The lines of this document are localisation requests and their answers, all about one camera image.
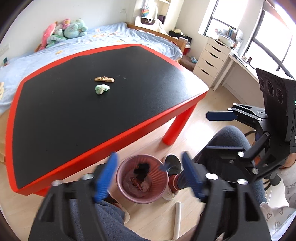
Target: pink trash can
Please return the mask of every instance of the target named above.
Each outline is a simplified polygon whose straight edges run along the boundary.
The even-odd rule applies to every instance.
[[[145,195],[144,197],[136,197],[135,195],[125,191],[123,187],[123,180],[125,179],[126,175],[131,170],[137,168],[139,163],[150,164],[150,171],[147,177],[151,180],[151,186],[148,190],[147,195]],[[135,203],[147,204],[156,201],[162,196],[166,186],[168,185],[168,172],[160,170],[161,165],[163,164],[160,160],[146,154],[139,154],[128,157],[120,164],[116,174],[116,183],[119,188],[119,191],[128,200]]]

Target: power outlet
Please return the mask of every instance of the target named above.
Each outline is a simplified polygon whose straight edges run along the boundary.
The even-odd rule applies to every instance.
[[[0,57],[1,57],[3,54],[5,54],[5,53],[9,50],[9,48],[10,48],[10,45],[7,44],[7,45],[5,45],[2,49],[0,49]]]

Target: green play dough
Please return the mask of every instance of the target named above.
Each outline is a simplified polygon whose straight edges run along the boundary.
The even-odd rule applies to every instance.
[[[101,95],[103,92],[108,91],[110,89],[110,86],[108,85],[97,85],[95,88],[95,91],[98,95]]]

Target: drawer handle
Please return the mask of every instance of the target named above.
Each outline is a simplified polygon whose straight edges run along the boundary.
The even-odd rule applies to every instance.
[[[212,53],[210,53],[211,54],[211,56],[213,56],[213,57],[215,57],[215,58],[218,58],[216,55],[214,55],[214,54],[212,54]]]
[[[213,49],[216,50],[216,51],[218,51],[218,52],[221,52],[219,49],[216,49],[215,47],[213,47]]]
[[[217,40],[215,40],[217,44],[220,44],[221,46],[224,46],[222,43],[218,42]]]
[[[205,74],[207,74],[207,75],[209,75],[206,71],[204,71],[203,69],[202,69],[202,71],[205,73]]]
[[[210,64],[208,61],[206,61],[206,62],[207,62],[207,64],[208,64],[208,65],[210,65],[210,66],[214,67],[214,66],[213,66],[213,65],[211,65],[211,64]]]

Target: red table leg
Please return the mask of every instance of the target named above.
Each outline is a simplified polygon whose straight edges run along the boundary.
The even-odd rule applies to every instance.
[[[50,189],[50,186],[46,187],[46,188],[43,188],[43,189],[39,190],[38,192],[35,192],[35,194],[45,197],[46,194],[48,193],[49,189]]]
[[[163,137],[163,143],[172,145],[183,130],[196,105],[179,114]]]

